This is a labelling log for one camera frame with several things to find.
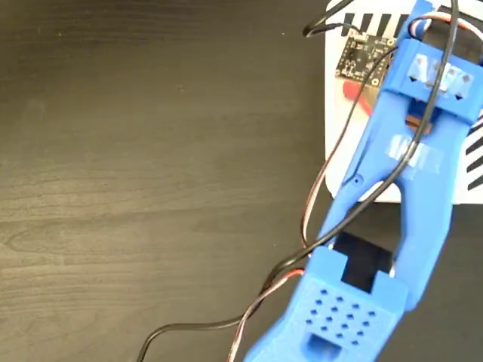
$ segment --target black circuit board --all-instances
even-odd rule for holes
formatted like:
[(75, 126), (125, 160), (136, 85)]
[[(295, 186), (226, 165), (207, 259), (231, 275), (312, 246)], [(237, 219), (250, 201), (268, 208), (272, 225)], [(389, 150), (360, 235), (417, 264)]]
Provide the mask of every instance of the black circuit board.
[[(362, 82), (374, 66), (374, 61), (395, 45), (395, 39), (374, 35), (351, 35), (337, 64), (336, 77)], [(379, 87), (386, 74), (390, 58), (381, 61), (369, 78), (368, 85)]]

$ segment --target red component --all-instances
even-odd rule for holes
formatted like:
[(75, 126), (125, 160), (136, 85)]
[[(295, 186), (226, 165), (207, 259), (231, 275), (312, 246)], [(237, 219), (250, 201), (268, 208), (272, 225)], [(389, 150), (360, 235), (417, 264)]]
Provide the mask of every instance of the red component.
[[(344, 97), (348, 100), (354, 100), (357, 97), (357, 93), (359, 92), (360, 88), (361, 85), (355, 81), (345, 81), (343, 84)], [(367, 115), (372, 114), (372, 107), (365, 98), (364, 93), (359, 97), (358, 104), (360, 107), (362, 107)]]

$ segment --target wire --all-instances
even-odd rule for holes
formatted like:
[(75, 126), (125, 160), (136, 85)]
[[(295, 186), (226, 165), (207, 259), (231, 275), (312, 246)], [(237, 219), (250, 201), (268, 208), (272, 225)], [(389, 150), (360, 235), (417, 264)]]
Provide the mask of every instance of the wire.
[[(338, 11), (344, 9), (348, 4), (350, 4), (353, 0), (345, 0), (341, 1), (339, 4), (335, 5), (332, 9), (330, 9), (324, 17), (321, 19), (321, 23), (325, 22), (327, 18), (332, 16), (333, 14), (337, 13)], [(401, 174), (401, 172), (405, 169), (406, 165), (410, 161), (410, 159), (413, 157), (414, 153), (416, 152), (417, 146), (420, 143), (420, 140), (424, 134), (424, 131), (426, 129), (427, 124), (430, 122), (432, 113), (435, 108), (435, 103), (438, 97), (438, 91), (439, 87), (441, 85), (441, 80), (443, 78), (443, 72), (445, 69), (446, 64), (448, 63), (449, 57), (452, 53), (453, 50), (453, 45), (454, 45), (454, 39), (456, 37), (457, 33), (457, 19), (459, 17), (459, 10), (458, 10), (458, 0), (451, 0), (451, 22), (450, 22), (450, 31), (449, 31), (449, 36), (448, 36), (448, 43), (446, 44), (445, 52), (443, 53), (443, 57), (441, 60), (441, 66), (439, 67), (435, 83), (433, 85), (433, 88), (431, 90), (431, 94), (429, 95), (428, 103), (424, 112), (424, 116), (422, 121), (420, 122), (420, 125), (418, 126), (416, 133), (414, 134), (413, 139), (411, 140), (411, 143), (409, 144), (408, 149), (406, 150), (406, 153), (402, 156), (401, 160), (399, 161), (398, 165), (395, 167), (395, 169), (391, 172), (391, 174), (387, 177), (387, 179), (379, 186), (377, 189), (375, 189), (369, 196), (366, 198), (363, 202), (361, 202), (357, 207), (354, 208), (354, 210), (346, 216), (346, 218), (340, 222), (338, 225), (336, 225), (334, 228), (332, 228), (327, 234), (321, 236), (317, 241), (309, 245), (307, 248), (303, 248), (301, 250), (298, 250), (296, 253), (291, 254), (289, 257), (283, 259), (281, 262), (279, 262), (277, 265), (275, 265), (270, 273), (268, 274), (267, 278), (265, 279), (262, 287), (262, 293), (267, 291), (272, 285), (273, 281), (286, 269), (294, 265), (295, 263), (299, 262), (300, 260), (304, 259), (307, 257), (315, 248), (326, 244), (330, 239), (332, 239), (334, 236), (336, 236), (339, 232), (341, 232), (345, 227), (348, 226), (358, 215), (360, 215), (363, 211), (365, 211), (368, 206), (376, 200), (393, 182), (394, 180)], [(357, 103), (358, 98), (355, 99), (354, 104), (352, 105), (351, 112), (349, 113), (349, 116), (352, 115), (353, 109), (355, 108), (355, 104)], [(251, 314), (253, 314), (259, 307), (260, 303), (262, 301), (258, 302), (257, 305), (253, 308), (253, 311)], [(160, 336), (163, 333), (169, 332), (169, 331), (181, 331), (181, 330), (191, 330), (191, 331), (212, 331), (212, 330), (221, 330), (224, 328), (229, 328), (229, 327), (234, 327), (236, 325), (239, 325), (240, 322), (242, 321), (243, 317), (245, 314), (239, 317), (235, 317), (229, 320), (225, 321), (220, 321), (220, 322), (213, 322), (213, 323), (206, 323), (206, 324), (168, 324), (163, 327), (158, 328), (157, 330), (153, 331), (152, 333), (149, 334), (149, 336), (146, 338), (145, 342), (143, 343), (143, 346), (139, 352), (137, 362), (143, 362), (146, 352), (151, 345), (152, 341)]]
[(320, 34), (322, 32), (328, 32), (330, 30), (334, 30), (336, 28), (341, 28), (341, 27), (347, 28), (347, 29), (352, 29), (352, 30), (355, 30), (356, 32), (358, 32), (359, 34), (362, 34), (362, 30), (360, 30), (355, 25), (352, 25), (352, 24), (349, 24), (349, 23), (333, 23), (333, 24), (328, 24), (328, 25), (319, 25), (319, 26), (315, 27), (311, 31), (310, 36), (314, 36), (314, 35)]
[(318, 192), (320, 191), (321, 185), (324, 182), (325, 174), (327, 173), (328, 166), (332, 162), (332, 158), (334, 158), (337, 150), (340, 147), (340, 144), (342, 143), (343, 138), (346, 135), (347, 129), (349, 128), (350, 121), (352, 119), (352, 114), (355, 111), (355, 108), (358, 104), (359, 98), (361, 98), (362, 92), (364, 91), (366, 84), (369, 82), (369, 79), (371, 79), (372, 74), (377, 69), (377, 67), (380, 65), (380, 63), (384, 59), (386, 59), (389, 55), (391, 55), (395, 50), (396, 50), (396, 48), (389, 49), (381, 57), (377, 58), (374, 61), (374, 64), (373, 64), (371, 70), (369, 70), (369, 72), (366, 74), (366, 76), (362, 80), (361, 86), (359, 87), (359, 91), (358, 91), (357, 95), (355, 96), (354, 102), (352, 103), (352, 107), (349, 111), (349, 115), (347, 116), (346, 123), (344, 124), (344, 127), (343, 127), (342, 131), (340, 132), (339, 138), (335, 142), (335, 146), (332, 148), (331, 153), (327, 157), (327, 160), (323, 163), (320, 171), (318, 172), (317, 177), (315, 178), (315, 181), (312, 185), (312, 188), (310, 189), (309, 196), (307, 197), (305, 210), (304, 210), (302, 218), (300, 220), (300, 237), (301, 237), (300, 241), (302, 242), (303, 247), (309, 246), (309, 242), (307, 241), (307, 229), (308, 229), (308, 226), (309, 226), (309, 221), (310, 221), (310, 217), (312, 215), (313, 208), (315, 206), (315, 202), (316, 202), (317, 197), (318, 197)]
[(439, 87), (441, 85), (441, 80), (443, 78), (443, 74), (445, 71), (446, 64), (448, 64), (449, 57), (453, 52), (454, 40), (457, 34), (457, 20), (459, 17), (459, 7), (458, 7), (458, 0), (451, 0), (451, 22), (450, 22), (450, 30), (448, 36), (448, 42), (446, 44), (445, 52), (443, 53), (443, 57), (441, 59), (441, 65), (438, 69), (436, 74), (435, 83), (432, 87), (431, 93), (429, 95), (428, 103), (426, 105), (426, 109), (424, 110), (423, 119), (421, 120), (416, 132), (411, 140), (408, 149), (403, 154), (402, 158), (399, 160), (399, 163), (396, 165), (394, 170), (391, 172), (390, 175), (374, 190), (372, 193), (360, 204), (354, 207), (354, 209), (350, 212), (349, 215), (346, 216), (344, 220), (339, 222), (336, 226), (334, 226), (327, 234), (322, 235), (317, 241), (310, 245), (307, 248), (298, 250), (296, 253), (293, 253), (289, 257), (283, 259), (277, 265), (275, 265), (263, 283), (263, 288), (269, 287), (272, 282), (277, 278), (277, 276), (282, 273), (286, 268), (290, 268), (295, 263), (299, 262), (300, 260), (306, 258), (315, 248), (320, 247), (321, 245), (326, 244), (329, 242), (334, 236), (339, 234), (345, 227), (348, 226), (354, 219), (359, 216), (361, 213), (367, 210), (370, 204), (372, 204), (384, 191), (387, 190), (388, 187), (392, 185), (395, 179), (402, 173), (402, 171), (406, 168), (408, 162), (413, 157), (414, 153), (417, 150), (418, 145), (420, 144), (421, 138), (424, 135), (426, 130), (426, 126), (431, 121), (432, 113), (435, 109), (436, 100), (438, 98)]
[(342, 0), (335, 4), (332, 8), (329, 10), (325, 11), (323, 14), (319, 15), (316, 17), (314, 20), (312, 20), (305, 28), (303, 28), (303, 36), (306, 38), (310, 38), (311, 36), (314, 36), (316, 34), (319, 34), (320, 32), (317, 32), (317, 28), (323, 28), (325, 22), (335, 14), (337, 14), (339, 11), (343, 10), (346, 8), (348, 5), (350, 5), (354, 0)]
[[(413, 38), (417, 37), (417, 34), (416, 34), (417, 27), (422, 21), (425, 21), (425, 20), (428, 20), (428, 21), (426, 21), (426, 24), (424, 26), (424, 31), (426, 31), (429, 28), (433, 20), (441, 20), (441, 21), (445, 21), (446, 23), (449, 23), (451, 21), (451, 15), (447, 13), (443, 13), (441, 11), (433, 11), (412, 20), (409, 23), (408, 31)], [(478, 29), (476, 26), (471, 24), (469, 21), (464, 19), (458, 19), (458, 26), (462, 29), (469, 30), (470, 32), (475, 34), (480, 39), (481, 42), (483, 42), (483, 32), (481, 32), (480, 29)]]
[(274, 293), (278, 290), (281, 286), (283, 286), (287, 281), (296, 276), (302, 276), (304, 273), (304, 269), (297, 268), (293, 269), (287, 274), (285, 274), (278, 282), (273, 284), (269, 289), (265, 290), (262, 294), (260, 294), (247, 308), (246, 312), (243, 314), (243, 318), (240, 320), (238, 324), (238, 328), (236, 330), (235, 338), (233, 339), (232, 347), (229, 350), (228, 358), (226, 362), (234, 362), (236, 353), (238, 352), (238, 348), (240, 347), (240, 343), (243, 337), (243, 331), (245, 330), (245, 325), (248, 321), (248, 318), (253, 314), (255, 308), (270, 294)]

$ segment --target black cable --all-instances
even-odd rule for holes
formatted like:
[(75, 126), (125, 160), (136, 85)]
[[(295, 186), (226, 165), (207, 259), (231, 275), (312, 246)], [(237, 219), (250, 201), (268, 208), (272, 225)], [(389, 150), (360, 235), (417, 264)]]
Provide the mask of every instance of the black cable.
[(347, 29), (352, 29), (355, 30), (357, 33), (362, 34), (362, 30), (360, 30), (357, 26), (349, 24), (349, 23), (332, 23), (328, 25), (320, 25), (315, 27), (311, 31), (310, 36), (314, 36), (317, 34), (320, 34), (322, 32), (328, 32), (337, 28), (347, 28)]
[[(377, 60), (374, 61), (374, 65), (372, 66), (371, 70), (367, 73), (365, 78), (363, 79), (361, 83), (361, 87), (359, 87), (359, 92), (357, 96), (355, 97), (353, 103), (352, 103), (352, 108), (349, 113), (349, 116), (346, 119), (346, 122), (349, 122), (350, 118), (352, 117), (352, 114), (355, 110), (355, 107), (358, 104), (358, 100), (362, 95), (362, 91), (365, 88), (365, 85), (369, 82), (369, 79), (371, 78), (372, 74), (376, 70), (376, 68), (380, 65), (380, 63), (386, 59), (390, 54), (392, 54), (396, 48), (392, 48), (389, 51), (387, 51), (383, 56), (379, 57)], [(263, 293), (266, 289), (268, 289), (272, 285), (272, 281), (276, 278), (275, 276), (272, 280), (270, 280), (269, 283), (265, 282), (263, 284), (263, 288), (260, 291), (260, 294)], [(254, 312), (257, 311), (257, 309), (260, 307), (261, 303), (257, 306), (257, 308), (254, 310)], [(167, 324), (165, 326), (159, 327), (158, 329), (154, 330), (151, 332), (146, 340), (143, 343), (142, 348), (140, 349), (140, 352), (137, 356), (136, 362), (143, 362), (144, 358), (146, 357), (146, 353), (148, 351), (149, 346), (151, 345), (152, 341), (160, 336), (163, 333), (166, 332), (174, 332), (174, 331), (192, 331), (192, 332), (204, 332), (204, 331), (214, 331), (214, 330), (222, 330), (225, 328), (230, 328), (238, 325), (240, 320), (243, 318), (243, 314), (239, 315), (238, 317), (234, 317), (231, 319), (227, 319), (224, 321), (219, 321), (219, 322), (213, 322), (213, 323), (199, 323), (199, 324), (194, 324), (194, 323), (189, 323), (189, 324)]]
[(343, 10), (346, 8), (349, 4), (354, 2), (354, 0), (342, 0), (341, 2), (338, 2), (335, 4), (332, 8), (329, 10), (325, 11), (323, 14), (320, 16), (316, 17), (314, 20), (312, 20), (309, 25), (307, 25), (305, 28), (303, 28), (302, 34), (306, 38), (310, 38), (311, 36), (314, 36), (315, 34), (318, 34), (320, 32), (315, 32), (317, 28), (320, 28), (321, 26), (330, 26), (331, 24), (325, 25), (325, 22), (335, 14), (337, 14), (339, 11)]
[[(350, 4), (353, 0), (348, 0), (348, 1), (342, 1), (338, 5), (334, 6), (332, 9), (330, 9), (326, 14), (326, 18), (321, 20), (321, 23), (326, 21), (326, 19), (331, 16), (329, 15), (329, 12), (332, 12), (333, 9), (339, 7), (338, 10), (334, 11), (334, 14), (337, 13), (338, 11), (342, 10), (344, 7), (346, 7), (348, 4)], [(362, 212), (364, 212), (370, 204), (372, 204), (386, 189), (395, 181), (395, 179), (401, 174), (401, 172), (406, 168), (408, 162), (410, 159), (413, 157), (414, 153), (416, 152), (417, 146), (419, 145), (421, 138), (423, 137), (424, 131), (426, 130), (427, 124), (431, 121), (432, 118), (432, 113), (434, 112), (435, 109), (435, 104), (436, 100), (438, 98), (438, 92), (439, 92), (439, 87), (441, 85), (441, 80), (443, 78), (444, 70), (446, 67), (446, 64), (448, 63), (449, 57), (453, 51), (453, 45), (454, 45), (454, 39), (456, 38), (456, 33), (457, 33), (457, 27), (458, 27), (458, 18), (459, 18), (459, 7), (458, 7), (458, 1), (457, 0), (451, 0), (451, 22), (450, 22), (450, 31), (449, 31), (449, 36), (448, 36), (448, 43), (446, 44), (445, 52), (443, 53), (443, 57), (441, 60), (441, 65), (439, 67), (438, 73), (436, 75), (435, 83), (432, 87), (431, 94), (429, 95), (428, 103), (426, 106), (426, 109), (424, 111), (424, 116), (422, 121), (420, 122), (420, 125), (418, 126), (416, 133), (414, 134), (413, 139), (411, 140), (411, 143), (409, 144), (409, 147), (406, 151), (406, 153), (402, 156), (401, 160), (399, 161), (398, 165), (395, 167), (395, 169), (391, 172), (391, 174), (387, 177), (387, 179), (379, 186), (377, 187), (376, 190), (374, 190), (368, 198), (366, 198), (363, 202), (361, 202), (357, 207), (353, 209), (353, 211), (346, 216), (346, 218), (340, 222), (338, 225), (336, 225), (334, 228), (332, 228), (327, 234), (323, 235), (317, 241), (310, 245), (307, 248), (301, 249), (297, 251), (296, 253), (293, 253), (290, 255), (288, 258), (283, 259), (281, 262), (279, 262), (269, 273), (268, 277), (266, 278), (265, 282), (263, 283), (263, 288), (262, 291), (266, 290), (268, 287), (272, 285), (272, 282), (286, 269), (289, 268), (290, 266), (294, 265), (295, 263), (299, 262), (300, 260), (304, 259), (307, 257), (315, 248), (326, 244), (329, 242), (330, 239), (332, 239), (334, 236), (339, 234), (345, 227), (348, 226), (357, 216), (359, 216)], [(389, 56), (395, 48), (391, 49), (388, 51), (386, 54), (384, 54), (384, 57)], [(371, 72), (366, 75), (365, 78), (365, 83), (367, 83), (368, 79), (371, 76), (371, 73), (375, 70), (376, 66), (380, 61), (382, 61), (383, 57), (379, 59), (379, 62), (374, 62), (373, 69)], [(361, 96), (361, 93), (364, 89), (364, 84), (361, 85), (359, 88), (358, 96), (355, 98), (354, 103), (352, 104), (351, 112), (349, 113), (349, 117), (352, 116), (352, 113), (354, 112), (355, 105), (358, 102), (358, 98)], [(143, 344), (143, 347), (140, 350), (140, 353), (137, 358), (137, 362), (143, 362), (146, 352), (152, 341), (159, 335), (169, 332), (169, 331), (175, 331), (175, 330), (192, 330), (192, 331), (209, 331), (209, 330), (221, 330), (224, 328), (229, 328), (229, 327), (234, 327), (237, 325), (240, 320), (242, 319), (242, 316), (232, 318), (229, 320), (225, 321), (220, 321), (220, 322), (213, 322), (213, 323), (207, 323), (207, 324), (169, 324), (163, 327), (158, 328), (151, 334), (149, 334), (148, 338)]]

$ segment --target table surface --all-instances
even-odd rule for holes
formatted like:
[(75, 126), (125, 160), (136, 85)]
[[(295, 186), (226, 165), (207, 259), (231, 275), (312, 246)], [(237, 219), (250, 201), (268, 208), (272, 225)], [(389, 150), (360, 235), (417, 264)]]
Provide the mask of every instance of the table surface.
[[(128, 362), (160, 324), (251, 301), (298, 248), (322, 162), (324, 42), (300, 30), (324, 7), (0, 2), (0, 361)], [(425, 298), (380, 361), (479, 359), (480, 211), (456, 207)], [(396, 205), (374, 205), (351, 230), (394, 247), (398, 228)], [(146, 361), (223, 361), (232, 337), (166, 335)]]

